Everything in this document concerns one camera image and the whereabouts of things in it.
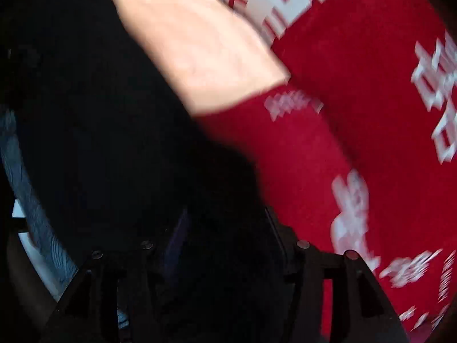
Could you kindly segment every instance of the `red sweater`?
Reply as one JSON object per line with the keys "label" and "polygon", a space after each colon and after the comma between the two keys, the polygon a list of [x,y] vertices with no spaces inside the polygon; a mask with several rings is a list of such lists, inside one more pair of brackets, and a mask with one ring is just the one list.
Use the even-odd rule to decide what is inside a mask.
{"label": "red sweater", "polygon": [[360,252],[406,328],[437,323],[457,247],[457,50],[442,21],[426,0],[224,1],[292,80],[205,129],[255,162],[301,238]]}

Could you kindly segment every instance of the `screw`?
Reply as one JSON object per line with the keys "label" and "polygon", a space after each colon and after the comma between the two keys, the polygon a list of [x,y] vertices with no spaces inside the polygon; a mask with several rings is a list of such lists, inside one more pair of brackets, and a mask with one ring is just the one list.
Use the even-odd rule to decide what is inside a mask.
{"label": "screw", "polygon": [[103,256],[103,253],[100,250],[95,250],[92,253],[92,259],[99,260]]}
{"label": "screw", "polygon": [[145,240],[141,243],[141,248],[145,250],[149,250],[153,246],[152,242],[149,240]]}
{"label": "screw", "polygon": [[296,245],[300,249],[309,249],[309,242],[307,242],[307,240],[299,240],[296,242]]}
{"label": "screw", "polygon": [[353,261],[359,259],[359,253],[355,250],[348,250],[344,253],[344,255]]}

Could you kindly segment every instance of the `black object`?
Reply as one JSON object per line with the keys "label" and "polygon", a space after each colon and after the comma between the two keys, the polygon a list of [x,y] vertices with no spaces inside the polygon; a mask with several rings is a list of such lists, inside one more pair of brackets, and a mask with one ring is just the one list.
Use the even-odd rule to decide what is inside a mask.
{"label": "black object", "polygon": [[24,165],[72,260],[171,231],[205,138],[113,2],[20,0],[8,16]]}
{"label": "black object", "polygon": [[39,332],[33,326],[31,319],[24,312],[11,283],[8,264],[6,261],[6,247],[10,233],[22,230],[24,222],[11,219],[14,206],[14,194],[8,183],[5,171],[0,168],[0,301],[2,318],[0,319],[0,342],[34,343],[39,339]]}
{"label": "black object", "polygon": [[[331,343],[407,343],[401,322],[363,259],[353,250],[344,255],[320,252],[297,241],[292,229],[278,224],[271,210],[266,215],[284,259],[285,281],[295,284],[295,295],[282,343],[317,343],[323,300],[323,280],[333,280]],[[166,341],[158,323],[155,286],[161,281],[149,242],[129,253],[92,253],[62,296],[42,340],[50,339],[65,321],[79,319],[93,342],[119,343],[117,288],[126,281],[133,343]]]}

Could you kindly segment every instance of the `black fabric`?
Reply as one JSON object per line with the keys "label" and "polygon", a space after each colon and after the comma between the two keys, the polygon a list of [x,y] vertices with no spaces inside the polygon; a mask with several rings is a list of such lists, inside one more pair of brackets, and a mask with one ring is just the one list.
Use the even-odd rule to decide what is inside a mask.
{"label": "black fabric", "polygon": [[187,208],[177,270],[158,289],[165,335],[278,342],[290,290],[251,166],[204,138],[111,0],[28,0],[15,17],[21,151],[74,261],[166,241]]}
{"label": "black fabric", "polygon": [[67,317],[53,326],[39,343],[108,343],[100,338],[97,331],[86,320]]}

